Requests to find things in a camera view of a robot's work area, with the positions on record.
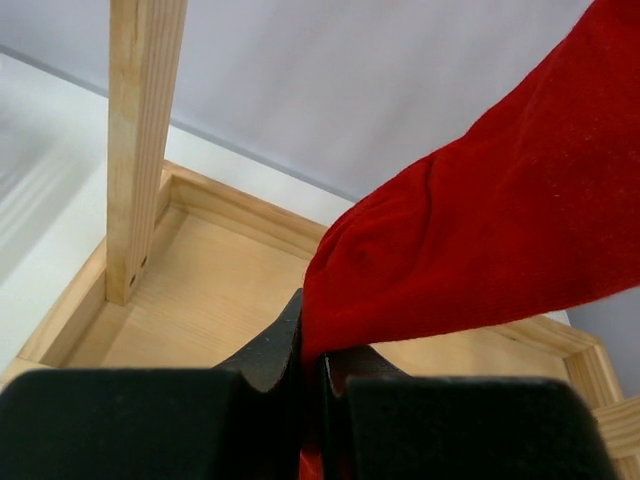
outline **gray wall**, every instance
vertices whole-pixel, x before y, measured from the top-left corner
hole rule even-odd
[[[349,198],[461,135],[590,0],[190,0],[174,120]],[[0,0],[0,46],[107,85],[108,0]],[[574,309],[640,393],[640,293]]]

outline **vertical wooden post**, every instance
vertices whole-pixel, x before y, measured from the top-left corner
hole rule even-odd
[[[107,300],[124,304],[147,261],[187,0],[111,0]]]

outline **red fabric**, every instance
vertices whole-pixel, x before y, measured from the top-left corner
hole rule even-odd
[[[305,278],[303,358],[638,284],[640,1],[596,0],[462,138],[329,229]],[[308,457],[301,478],[316,467]]]

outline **wooden panel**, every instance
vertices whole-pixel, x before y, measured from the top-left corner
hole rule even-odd
[[[596,408],[593,414],[612,458],[640,455],[640,397]]]
[[[172,207],[152,254],[131,301],[105,303],[69,366],[213,366],[276,318],[307,266]]]
[[[182,42],[186,0],[111,0],[106,293],[142,275]]]
[[[28,372],[29,370],[38,370],[42,368],[48,367],[22,358],[15,358],[13,362],[11,362],[11,365],[9,365],[9,367],[4,371],[2,377],[0,377],[0,389],[18,375]]]
[[[167,207],[171,174],[163,172],[156,217]],[[23,359],[60,366],[105,301],[106,245],[103,240],[20,350]]]
[[[497,325],[491,327],[491,330],[517,342],[563,358],[600,343],[593,335],[571,328],[544,315]]]
[[[622,480],[640,480],[640,455],[613,461]]]
[[[564,361],[571,384],[591,408],[606,407],[623,400],[618,378],[602,345],[594,345]]]
[[[310,260],[326,227],[169,162],[171,204],[236,233]]]
[[[411,375],[525,375],[567,380],[561,358],[490,329],[380,343],[376,350]]]

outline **wooden frame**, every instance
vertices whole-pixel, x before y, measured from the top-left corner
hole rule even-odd
[[[324,226],[162,163],[185,8],[185,0],[112,0],[107,237],[0,384],[26,370],[66,366],[101,312],[136,295],[133,287],[145,281],[154,225],[169,210],[234,232],[236,240],[254,241],[260,248],[280,252],[274,255],[299,261],[298,266],[315,252]],[[640,398],[624,399],[597,338],[545,316],[483,331],[503,344],[513,342],[523,351],[560,361],[568,381],[593,410],[622,477],[640,479]],[[245,337],[239,335],[238,341]]]

